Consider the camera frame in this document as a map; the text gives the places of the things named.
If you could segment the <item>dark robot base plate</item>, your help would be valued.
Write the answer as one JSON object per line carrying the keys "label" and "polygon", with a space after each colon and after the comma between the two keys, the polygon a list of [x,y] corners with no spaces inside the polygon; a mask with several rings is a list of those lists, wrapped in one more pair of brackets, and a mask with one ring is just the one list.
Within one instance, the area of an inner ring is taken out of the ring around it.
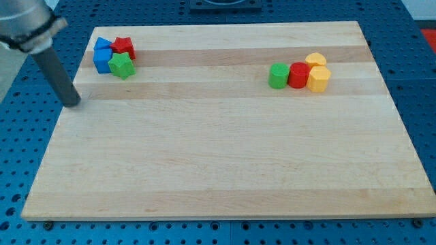
{"label": "dark robot base plate", "polygon": [[262,0],[188,0],[191,12],[260,10]]}

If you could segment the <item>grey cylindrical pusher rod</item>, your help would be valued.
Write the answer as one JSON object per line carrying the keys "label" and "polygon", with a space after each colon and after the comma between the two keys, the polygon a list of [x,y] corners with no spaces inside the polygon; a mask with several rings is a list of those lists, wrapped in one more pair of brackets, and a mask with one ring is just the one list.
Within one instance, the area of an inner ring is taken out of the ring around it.
{"label": "grey cylindrical pusher rod", "polygon": [[64,107],[74,107],[80,103],[80,95],[53,47],[32,54],[31,57]]}

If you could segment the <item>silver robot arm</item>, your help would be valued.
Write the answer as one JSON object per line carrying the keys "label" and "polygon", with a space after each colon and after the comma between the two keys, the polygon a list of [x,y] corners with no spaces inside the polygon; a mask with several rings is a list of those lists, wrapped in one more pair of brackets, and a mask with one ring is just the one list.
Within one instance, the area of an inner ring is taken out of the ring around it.
{"label": "silver robot arm", "polygon": [[53,37],[67,27],[44,0],[1,1],[1,45],[28,54],[65,107],[80,103],[80,95],[59,60]]}

